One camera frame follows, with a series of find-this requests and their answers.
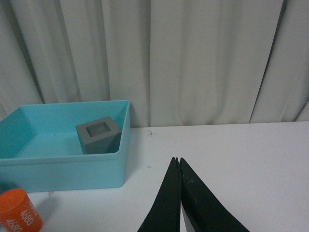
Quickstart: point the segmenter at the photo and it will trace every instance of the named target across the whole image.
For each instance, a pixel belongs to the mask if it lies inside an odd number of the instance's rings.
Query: white curtain
[[[133,127],[309,120],[308,22],[306,0],[3,0],[0,117],[128,99]]]

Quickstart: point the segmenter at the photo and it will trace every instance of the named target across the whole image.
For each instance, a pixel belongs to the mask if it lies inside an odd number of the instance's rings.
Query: orange cylinder
[[[42,227],[38,212],[20,188],[0,195],[0,223],[8,232],[38,232]]]

